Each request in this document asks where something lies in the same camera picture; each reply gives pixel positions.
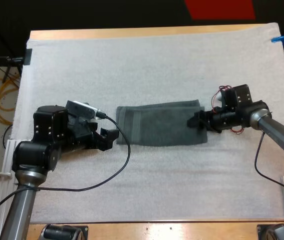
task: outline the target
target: black cable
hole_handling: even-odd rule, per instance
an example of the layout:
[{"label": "black cable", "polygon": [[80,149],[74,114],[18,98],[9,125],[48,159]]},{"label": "black cable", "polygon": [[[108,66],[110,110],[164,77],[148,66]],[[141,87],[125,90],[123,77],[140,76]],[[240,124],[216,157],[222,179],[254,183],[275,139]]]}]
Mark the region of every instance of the black cable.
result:
[{"label": "black cable", "polygon": [[93,185],[93,186],[89,186],[89,187],[85,187],[85,188],[59,188],[59,187],[37,187],[36,189],[38,190],[48,190],[48,191],[66,191],[66,192],[83,192],[83,191],[87,191],[87,190],[91,190],[94,188],[97,188],[105,183],[107,183],[108,181],[112,180],[113,178],[115,178],[120,172],[122,172],[124,170],[124,168],[127,166],[129,160],[130,160],[130,156],[131,156],[131,145],[129,143],[129,140],[127,139],[126,135],[123,133],[122,129],[119,127],[119,125],[116,123],[116,121],[114,121],[113,119],[111,119],[109,116],[105,115],[103,116],[103,118],[110,120],[112,123],[114,123],[114,125],[117,127],[117,129],[120,131],[120,133],[122,134],[124,140],[126,141],[127,144],[127,158],[126,161],[123,165],[123,167],[121,167],[120,170],[118,170],[115,174],[113,174],[112,176],[110,176],[108,179]]},{"label": "black cable", "polygon": [[30,190],[30,189],[33,189],[33,190],[37,190],[35,187],[30,187],[30,186],[27,186],[26,188],[20,188],[16,191],[13,191],[11,192],[9,195],[7,195],[5,198],[2,199],[2,201],[0,201],[0,206],[6,201],[8,200],[10,197],[12,197],[13,195],[21,192],[21,191],[25,191],[25,190]]},{"label": "black cable", "polygon": [[8,74],[8,75],[11,75],[11,76],[14,77],[14,78],[16,77],[14,74],[11,74],[10,72],[8,72],[7,74]]},{"label": "black cable", "polygon": [[256,151],[255,163],[254,163],[255,170],[256,170],[256,172],[257,172],[259,175],[261,175],[262,177],[264,177],[264,178],[268,179],[269,181],[272,181],[272,182],[274,182],[274,183],[276,183],[276,184],[278,184],[278,185],[284,187],[284,184],[282,184],[281,182],[276,181],[276,180],[274,180],[274,179],[272,179],[272,178],[270,178],[270,177],[268,177],[268,176],[265,176],[264,174],[262,174],[262,173],[257,169],[257,158],[258,158],[258,154],[259,154],[259,152],[260,152],[261,146],[262,146],[262,142],[263,142],[263,139],[264,139],[264,135],[265,135],[265,132],[263,132],[263,134],[262,134],[262,136],[261,136],[261,140],[260,140],[260,143],[259,143],[258,148],[257,148],[257,151]]},{"label": "black cable", "polygon": [[17,85],[16,83],[15,83],[15,81],[17,82],[17,83],[20,83],[19,81],[17,81],[16,79],[12,79],[8,74],[10,74],[10,73],[7,73],[6,71],[4,71],[4,70],[2,70],[1,68],[0,68],[0,70],[2,71],[2,72],[4,72],[4,77],[3,77],[3,81],[2,82],[5,82],[5,80],[6,80],[6,78],[8,78],[8,79],[10,79],[10,81],[19,89],[20,87],[19,87],[19,85]]},{"label": "black cable", "polygon": [[113,178],[115,178],[120,172],[122,172],[124,170],[124,168],[127,166],[129,160],[130,160],[130,156],[131,156],[131,145],[129,140],[127,139],[126,135],[124,134],[124,132],[122,131],[122,129],[119,127],[119,125],[116,123],[116,121],[114,121],[113,119],[111,119],[109,116],[104,115],[103,116],[104,119],[108,119],[110,120],[112,123],[114,123],[114,125],[118,128],[118,130],[120,131],[120,133],[122,134],[123,138],[126,141],[127,144],[127,159],[124,163],[124,165],[121,167],[120,170],[118,170],[115,174],[113,174],[112,176],[110,176],[108,179],[93,185],[93,186],[89,186],[89,187],[85,187],[85,188],[57,188],[57,187],[29,187],[29,186],[25,186],[25,188],[20,188],[12,193],[10,193],[8,196],[6,196],[2,201],[0,201],[0,206],[6,201],[8,200],[10,197],[12,197],[13,195],[21,192],[21,191],[25,191],[25,190],[36,190],[36,191],[40,191],[40,190],[45,190],[45,191],[65,191],[65,192],[83,192],[83,191],[87,191],[87,190],[91,190],[94,188],[97,188],[105,183],[107,183],[108,181],[112,180]]},{"label": "black cable", "polygon": [[22,67],[23,67],[23,64],[19,64],[18,66],[16,66],[18,74],[20,74],[20,76],[22,76]]},{"label": "black cable", "polygon": [[8,127],[5,129],[4,133],[3,133],[2,144],[3,144],[4,149],[6,149],[6,147],[5,147],[5,142],[4,142],[5,135],[6,135],[7,131],[8,131],[12,126],[13,126],[12,124],[11,124],[10,126],[8,126]]}]

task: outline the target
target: black background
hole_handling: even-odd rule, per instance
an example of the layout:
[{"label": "black background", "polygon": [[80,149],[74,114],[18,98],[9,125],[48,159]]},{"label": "black background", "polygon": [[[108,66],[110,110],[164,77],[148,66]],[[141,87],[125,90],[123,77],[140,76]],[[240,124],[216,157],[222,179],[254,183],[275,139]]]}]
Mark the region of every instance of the black background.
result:
[{"label": "black background", "polygon": [[256,20],[192,20],[184,0],[0,0],[0,56],[24,56],[31,30],[279,23],[284,0],[253,0]]}]

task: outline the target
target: blue clip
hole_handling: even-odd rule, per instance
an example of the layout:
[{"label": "blue clip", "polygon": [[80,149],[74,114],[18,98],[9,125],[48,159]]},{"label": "blue clip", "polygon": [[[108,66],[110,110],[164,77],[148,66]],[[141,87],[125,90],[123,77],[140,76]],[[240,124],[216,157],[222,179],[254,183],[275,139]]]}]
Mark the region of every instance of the blue clip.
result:
[{"label": "blue clip", "polygon": [[272,43],[282,42],[284,45],[284,36],[278,36],[272,39]]}]

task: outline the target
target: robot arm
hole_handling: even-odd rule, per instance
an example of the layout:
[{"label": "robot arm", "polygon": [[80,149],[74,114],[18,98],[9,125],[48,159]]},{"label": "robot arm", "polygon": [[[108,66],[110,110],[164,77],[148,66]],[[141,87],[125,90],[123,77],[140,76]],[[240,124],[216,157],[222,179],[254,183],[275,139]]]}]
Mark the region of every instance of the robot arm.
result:
[{"label": "robot arm", "polygon": [[[188,120],[188,127],[206,128],[217,133],[236,126],[252,127],[264,131],[284,150],[284,125],[272,119],[266,103],[252,101],[247,85],[222,87],[220,92],[222,107],[195,113]],[[266,239],[284,240],[284,226],[268,229]]]},{"label": "robot arm", "polygon": [[20,142],[13,154],[12,170],[18,181],[13,202],[6,217],[0,240],[26,239],[36,189],[53,171],[63,153],[78,149],[113,147],[119,130],[101,128],[96,119],[99,109],[86,103],[68,101],[66,107],[41,106],[34,113],[34,135],[31,141]]}]

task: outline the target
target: red object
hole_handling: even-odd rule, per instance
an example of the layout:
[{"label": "red object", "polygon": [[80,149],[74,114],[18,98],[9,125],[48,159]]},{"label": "red object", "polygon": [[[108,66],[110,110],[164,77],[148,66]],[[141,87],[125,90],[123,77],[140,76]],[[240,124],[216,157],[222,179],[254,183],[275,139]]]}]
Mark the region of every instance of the red object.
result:
[{"label": "red object", "polygon": [[194,20],[254,20],[252,0],[185,0]]}]

